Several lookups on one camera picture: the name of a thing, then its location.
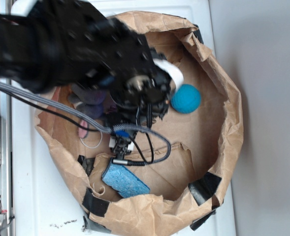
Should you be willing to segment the white padded gripper finger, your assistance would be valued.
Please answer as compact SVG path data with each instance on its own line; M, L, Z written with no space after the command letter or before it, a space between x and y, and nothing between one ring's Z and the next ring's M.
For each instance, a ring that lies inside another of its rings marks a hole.
M166 72L173 80L176 87L180 87L184 82L184 76L181 70L165 59L153 59L154 64Z

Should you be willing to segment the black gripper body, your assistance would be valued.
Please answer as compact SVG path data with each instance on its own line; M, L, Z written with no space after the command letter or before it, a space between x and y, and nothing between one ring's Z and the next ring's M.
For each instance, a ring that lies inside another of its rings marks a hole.
M170 73L156 64L165 56L117 18L87 19L87 28L97 66L87 73L85 87L108 90L125 119L163 118L173 93Z

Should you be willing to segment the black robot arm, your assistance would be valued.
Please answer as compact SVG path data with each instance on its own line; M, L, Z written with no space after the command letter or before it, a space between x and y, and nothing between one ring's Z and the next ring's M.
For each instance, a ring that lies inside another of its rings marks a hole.
M37 0L0 14L0 77L33 93L70 84L107 90L126 117L163 117L184 81L145 35L83 0Z

